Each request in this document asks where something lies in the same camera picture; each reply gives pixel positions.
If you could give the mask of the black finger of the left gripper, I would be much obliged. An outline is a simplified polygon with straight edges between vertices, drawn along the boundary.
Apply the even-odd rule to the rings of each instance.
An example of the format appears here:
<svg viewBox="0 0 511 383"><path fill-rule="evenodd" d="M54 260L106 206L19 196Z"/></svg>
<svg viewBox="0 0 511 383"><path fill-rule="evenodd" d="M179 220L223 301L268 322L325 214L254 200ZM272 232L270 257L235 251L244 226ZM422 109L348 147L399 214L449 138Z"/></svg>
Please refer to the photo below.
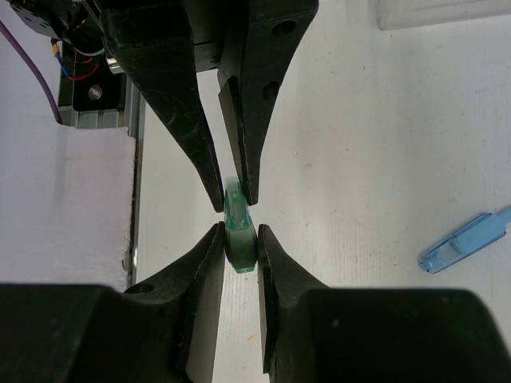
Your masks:
<svg viewBox="0 0 511 383"><path fill-rule="evenodd" d="M279 89L318 8L316 0L228 2L219 101L251 205L259 199L260 161Z"/></svg>
<svg viewBox="0 0 511 383"><path fill-rule="evenodd" d="M99 10L109 52L194 165L214 210L222 212L223 184L184 3L101 1Z"/></svg>

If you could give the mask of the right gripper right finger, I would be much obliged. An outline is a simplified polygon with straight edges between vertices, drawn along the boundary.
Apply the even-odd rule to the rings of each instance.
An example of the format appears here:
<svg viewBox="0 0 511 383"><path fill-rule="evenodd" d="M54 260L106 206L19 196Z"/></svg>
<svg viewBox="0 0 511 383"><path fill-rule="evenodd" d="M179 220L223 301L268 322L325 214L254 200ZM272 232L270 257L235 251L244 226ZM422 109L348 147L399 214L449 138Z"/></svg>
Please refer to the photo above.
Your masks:
<svg viewBox="0 0 511 383"><path fill-rule="evenodd" d="M510 354L474 293L333 288L258 230L263 371L272 382L507 382Z"/></svg>

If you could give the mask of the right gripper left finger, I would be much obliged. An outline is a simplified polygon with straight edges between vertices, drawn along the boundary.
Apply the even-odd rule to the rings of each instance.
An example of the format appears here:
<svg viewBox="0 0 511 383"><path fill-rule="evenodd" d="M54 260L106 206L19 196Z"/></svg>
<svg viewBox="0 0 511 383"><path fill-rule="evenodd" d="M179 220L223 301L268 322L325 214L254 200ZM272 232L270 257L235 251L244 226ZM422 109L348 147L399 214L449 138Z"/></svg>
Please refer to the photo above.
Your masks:
<svg viewBox="0 0 511 383"><path fill-rule="evenodd" d="M224 279L224 224L125 292L4 283L4 382L210 382Z"/></svg>

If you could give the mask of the green transparent highlighter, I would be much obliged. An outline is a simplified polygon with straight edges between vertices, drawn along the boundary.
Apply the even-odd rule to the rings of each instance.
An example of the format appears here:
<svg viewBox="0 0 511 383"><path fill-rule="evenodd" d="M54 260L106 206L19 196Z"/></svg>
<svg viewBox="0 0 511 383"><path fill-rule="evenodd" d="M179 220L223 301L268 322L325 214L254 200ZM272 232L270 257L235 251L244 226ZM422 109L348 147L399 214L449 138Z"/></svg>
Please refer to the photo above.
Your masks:
<svg viewBox="0 0 511 383"><path fill-rule="evenodd" d="M257 261L257 234L236 177L228 178L225 185L224 223L228 261L237 274L252 272Z"/></svg>

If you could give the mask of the blue transparent highlighter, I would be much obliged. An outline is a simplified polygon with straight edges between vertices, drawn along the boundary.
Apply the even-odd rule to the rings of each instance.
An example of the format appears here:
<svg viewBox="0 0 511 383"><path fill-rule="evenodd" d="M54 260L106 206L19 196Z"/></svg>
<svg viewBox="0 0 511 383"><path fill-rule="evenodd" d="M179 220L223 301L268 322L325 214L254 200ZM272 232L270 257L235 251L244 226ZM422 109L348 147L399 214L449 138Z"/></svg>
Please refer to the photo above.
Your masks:
<svg viewBox="0 0 511 383"><path fill-rule="evenodd" d="M505 237L510 225L510 207L498 213L483 213L442 239L418 257L418 265L437 274Z"/></svg>

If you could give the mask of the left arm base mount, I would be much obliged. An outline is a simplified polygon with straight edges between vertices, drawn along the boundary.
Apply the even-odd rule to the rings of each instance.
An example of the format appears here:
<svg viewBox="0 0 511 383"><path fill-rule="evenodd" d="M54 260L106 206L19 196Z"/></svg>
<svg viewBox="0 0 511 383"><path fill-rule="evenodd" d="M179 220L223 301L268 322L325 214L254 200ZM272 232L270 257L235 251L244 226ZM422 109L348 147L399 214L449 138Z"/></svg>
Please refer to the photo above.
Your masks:
<svg viewBox="0 0 511 383"><path fill-rule="evenodd" d="M59 70L53 95L40 69L14 35L4 38L35 76L58 123L82 129L127 128L141 123L141 95L106 49L97 1L11 1L12 11L32 31L49 39Z"/></svg>

